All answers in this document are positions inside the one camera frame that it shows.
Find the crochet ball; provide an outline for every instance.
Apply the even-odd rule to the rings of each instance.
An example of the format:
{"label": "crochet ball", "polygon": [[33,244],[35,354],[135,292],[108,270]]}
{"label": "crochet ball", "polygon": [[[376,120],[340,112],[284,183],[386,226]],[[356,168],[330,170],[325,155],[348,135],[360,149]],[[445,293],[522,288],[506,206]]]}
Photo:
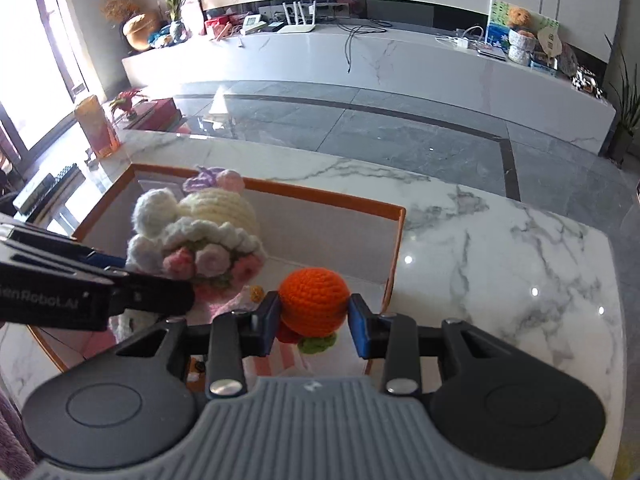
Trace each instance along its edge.
{"label": "crochet ball", "polygon": [[330,270],[296,270],[282,282],[278,293],[282,322],[301,336],[327,337],[347,316],[349,289]]}

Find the white marble tabletop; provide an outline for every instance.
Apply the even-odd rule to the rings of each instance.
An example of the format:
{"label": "white marble tabletop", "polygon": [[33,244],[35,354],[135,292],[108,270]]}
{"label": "white marble tabletop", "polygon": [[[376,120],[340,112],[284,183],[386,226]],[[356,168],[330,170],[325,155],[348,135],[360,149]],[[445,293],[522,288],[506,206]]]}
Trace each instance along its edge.
{"label": "white marble tabletop", "polygon": [[[622,430],[625,339],[602,232],[491,193],[332,155],[157,132],[128,131],[121,138],[119,152],[85,171],[101,192],[132,162],[203,165],[404,206],[390,309],[421,325],[465,319],[588,384],[607,413],[593,463],[611,476]],[[2,370],[20,368],[31,352],[11,352],[6,362],[4,346]],[[423,361],[425,387],[437,387],[434,360]],[[15,380],[34,373],[14,374]]]}

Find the stuffed toy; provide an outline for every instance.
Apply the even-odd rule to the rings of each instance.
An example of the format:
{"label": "stuffed toy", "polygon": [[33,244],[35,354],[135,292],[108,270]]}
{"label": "stuffed toy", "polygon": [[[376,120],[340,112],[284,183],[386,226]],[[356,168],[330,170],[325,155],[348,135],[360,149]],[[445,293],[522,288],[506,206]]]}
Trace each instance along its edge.
{"label": "stuffed toy", "polygon": [[509,19],[507,20],[507,27],[518,31],[521,28],[528,29],[530,24],[531,14],[527,9],[515,6],[509,7]]}
{"label": "stuffed toy", "polygon": [[335,331],[347,317],[351,296],[339,274],[327,269],[296,270],[282,282],[278,294],[280,342],[297,344],[303,354],[320,353],[335,344]]}
{"label": "stuffed toy", "polygon": [[[201,168],[183,189],[189,194],[180,202],[169,189],[154,189],[138,199],[127,269],[193,283],[196,301],[187,322],[208,324],[260,296],[245,286],[262,269],[266,254],[255,212],[240,195],[244,181],[239,173]],[[155,314],[126,311],[112,326],[121,341],[156,320]]]}

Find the black cable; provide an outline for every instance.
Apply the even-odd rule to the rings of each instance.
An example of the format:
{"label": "black cable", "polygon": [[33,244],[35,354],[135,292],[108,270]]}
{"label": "black cable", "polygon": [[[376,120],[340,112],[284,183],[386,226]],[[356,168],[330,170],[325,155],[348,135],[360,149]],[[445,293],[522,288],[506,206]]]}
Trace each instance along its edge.
{"label": "black cable", "polygon": [[359,34],[383,34],[384,32],[386,32],[385,27],[377,25],[373,20],[369,21],[373,23],[373,25],[355,25],[353,28],[349,28],[336,20],[336,25],[338,26],[338,28],[349,33],[349,35],[347,36],[347,40],[344,42],[344,57],[347,60],[347,65],[349,67],[347,69],[347,74],[351,73],[351,45],[353,43],[353,38],[355,38]]}

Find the open box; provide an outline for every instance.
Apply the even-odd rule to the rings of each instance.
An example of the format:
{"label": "open box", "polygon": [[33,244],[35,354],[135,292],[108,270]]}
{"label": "open box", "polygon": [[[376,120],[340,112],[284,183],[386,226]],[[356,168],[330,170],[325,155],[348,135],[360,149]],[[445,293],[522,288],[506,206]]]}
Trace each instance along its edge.
{"label": "open box", "polygon": [[[86,216],[75,238],[105,253],[126,257],[137,199],[150,189],[163,187],[180,199],[184,196],[182,184],[196,174],[193,170],[132,164]],[[244,182],[242,195],[255,209],[260,238],[269,255],[252,284],[265,291],[277,290],[296,269],[324,267],[338,272],[372,312],[384,312],[393,289],[404,208],[278,182],[252,178]],[[84,360],[93,335],[58,329],[32,331],[60,370]],[[352,376],[368,371],[356,354],[346,322],[332,348],[306,356],[305,361],[316,376]],[[262,369],[260,375],[269,374],[259,364],[256,368]]]}

